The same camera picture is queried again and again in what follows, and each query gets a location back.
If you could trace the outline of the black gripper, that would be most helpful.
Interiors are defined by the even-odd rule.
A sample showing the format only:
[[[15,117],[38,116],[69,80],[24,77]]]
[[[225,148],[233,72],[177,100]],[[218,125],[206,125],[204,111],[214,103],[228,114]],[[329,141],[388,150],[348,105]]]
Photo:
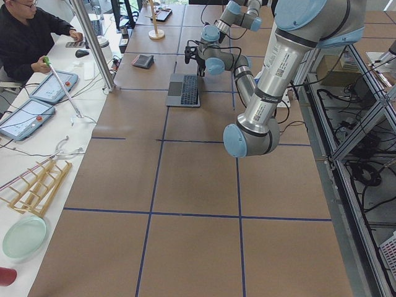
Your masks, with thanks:
[[[205,59],[202,57],[202,53],[200,51],[198,51],[198,53],[196,54],[196,61],[197,61],[197,75],[199,77],[204,77],[206,64],[205,64]]]

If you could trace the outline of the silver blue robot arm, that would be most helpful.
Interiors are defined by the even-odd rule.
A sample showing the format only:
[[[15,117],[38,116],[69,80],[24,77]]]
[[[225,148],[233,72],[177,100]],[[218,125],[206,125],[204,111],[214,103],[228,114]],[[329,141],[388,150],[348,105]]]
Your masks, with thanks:
[[[363,36],[365,1],[279,1],[259,80],[241,54],[226,53],[221,45],[232,25],[257,31],[264,1],[230,1],[221,17],[206,25],[194,52],[197,73],[204,76],[230,71],[246,109],[223,132],[226,151],[242,158],[273,151],[280,130],[277,105],[294,79],[304,55],[315,48],[346,46]]]
[[[222,15],[214,25],[220,32],[219,43],[229,34],[232,25],[237,25],[253,32],[258,31],[262,25],[262,19],[259,17],[261,7],[270,7],[274,14],[277,2],[257,0],[228,1]]]

